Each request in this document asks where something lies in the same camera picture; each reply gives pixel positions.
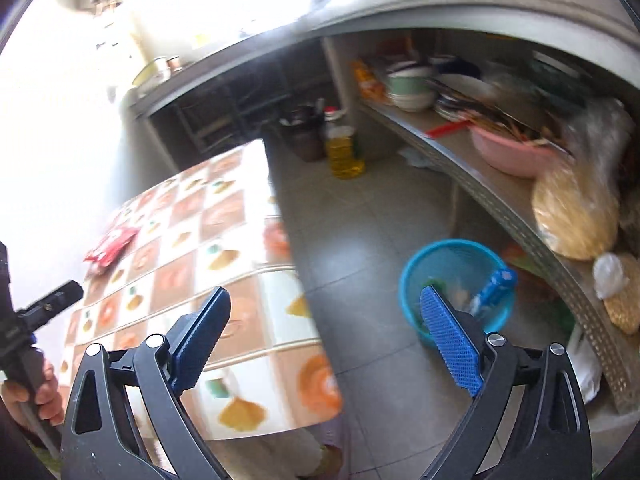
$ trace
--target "pink plastic basin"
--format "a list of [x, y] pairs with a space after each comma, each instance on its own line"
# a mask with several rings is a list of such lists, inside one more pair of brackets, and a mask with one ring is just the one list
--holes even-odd
[[506, 139], [472, 124], [471, 139], [480, 156], [489, 166], [523, 178], [537, 178], [554, 167], [561, 156], [553, 148], [526, 146]]

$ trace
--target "blue gripper pad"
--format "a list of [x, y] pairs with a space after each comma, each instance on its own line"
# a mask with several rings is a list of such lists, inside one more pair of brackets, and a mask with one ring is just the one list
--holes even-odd
[[420, 294], [420, 313], [456, 384], [475, 397], [482, 388], [480, 355], [432, 286]]
[[230, 315], [229, 293], [219, 286], [199, 311], [180, 316], [166, 334], [172, 356], [168, 383], [176, 397], [196, 385]]

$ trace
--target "yellow cooking oil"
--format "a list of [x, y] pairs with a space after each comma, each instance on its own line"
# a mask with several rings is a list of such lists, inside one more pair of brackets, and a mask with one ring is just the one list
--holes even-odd
[[364, 160], [359, 156], [355, 129], [344, 124], [345, 111], [326, 108], [325, 151], [331, 172], [337, 178], [354, 178], [364, 172]]

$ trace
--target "red plastic bag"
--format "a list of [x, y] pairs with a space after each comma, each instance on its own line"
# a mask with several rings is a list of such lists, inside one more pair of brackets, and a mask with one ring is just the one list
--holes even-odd
[[84, 257], [86, 262], [92, 263], [94, 274], [101, 274], [109, 267], [138, 231], [139, 227], [116, 227], [107, 232], [96, 248]]

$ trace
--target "dark trash can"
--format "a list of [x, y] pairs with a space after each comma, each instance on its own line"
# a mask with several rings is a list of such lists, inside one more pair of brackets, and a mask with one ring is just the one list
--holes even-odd
[[280, 119], [280, 134], [285, 144], [305, 162], [325, 158], [322, 126], [324, 112], [302, 105]]

